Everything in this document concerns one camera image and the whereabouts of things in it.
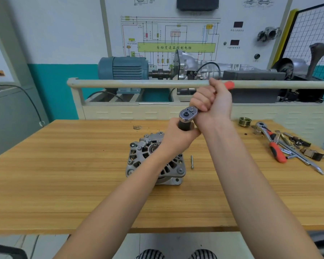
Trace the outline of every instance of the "white wall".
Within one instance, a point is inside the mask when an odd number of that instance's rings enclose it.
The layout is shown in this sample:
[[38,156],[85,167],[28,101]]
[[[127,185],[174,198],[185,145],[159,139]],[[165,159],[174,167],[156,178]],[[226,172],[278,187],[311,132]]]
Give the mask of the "white wall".
[[107,56],[99,0],[8,0],[28,63],[97,64]]
[[292,9],[303,10],[323,3],[324,0],[293,0],[291,10]]

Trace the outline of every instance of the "pile of tools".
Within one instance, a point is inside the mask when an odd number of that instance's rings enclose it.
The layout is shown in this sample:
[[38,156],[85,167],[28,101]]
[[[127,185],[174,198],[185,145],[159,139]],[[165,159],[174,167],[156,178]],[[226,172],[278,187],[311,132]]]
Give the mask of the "pile of tools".
[[288,133],[282,133],[279,130],[273,133],[263,122],[257,122],[253,127],[255,128],[254,134],[264,134],[269,140],[270,150],[279,163],[285,163],[288,159],[296,157],[321,175],[324,175],[322,169],[315,162],[306,158],[307,156],[316,161],[324,158],[324,154],[309,149],[311,146],[310,142]]

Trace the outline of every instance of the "person's left hand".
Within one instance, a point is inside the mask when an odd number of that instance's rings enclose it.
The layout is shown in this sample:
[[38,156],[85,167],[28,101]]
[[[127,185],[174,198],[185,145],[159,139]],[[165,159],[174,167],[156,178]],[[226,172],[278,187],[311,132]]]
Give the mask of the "person's left hand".
[[173,159],[178,154],[182,154],[201,133],[198,128],[191,124],[190,131],[183,131],[177,127],[179,118],[171,118],[167,130],[158,149],[162,150]]

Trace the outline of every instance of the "green rectangle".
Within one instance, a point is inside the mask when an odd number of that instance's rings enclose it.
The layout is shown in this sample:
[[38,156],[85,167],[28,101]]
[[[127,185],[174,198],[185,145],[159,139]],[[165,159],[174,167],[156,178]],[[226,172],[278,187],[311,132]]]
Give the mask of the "green rectangle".
[[175,52],[176,49],[191,53],[215,52],[215,43],[138,43],[139,52]]

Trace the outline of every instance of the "wooden tabletop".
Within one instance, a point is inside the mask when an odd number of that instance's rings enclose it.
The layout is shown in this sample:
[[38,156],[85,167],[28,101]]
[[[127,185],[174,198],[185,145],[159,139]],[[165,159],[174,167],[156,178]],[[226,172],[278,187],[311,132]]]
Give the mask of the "wooden tabletop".
[[[287,131],[265,122],[271,130]],[[0,234],[72,233],[125,180],[130,143],[165,130],[167,123],[57,120],[5,152],[0,156]],[[134,130],[136,125],[142,129]],[[251,127],[237,126],[237,131],[304,228],[324,230],[324,176],[296,158],[275,161],[267,139]],[[156,186],[131,232],[238,230],[203,136],[183,156],[183,183]],[[324,170],[324,160],[318,163]]]

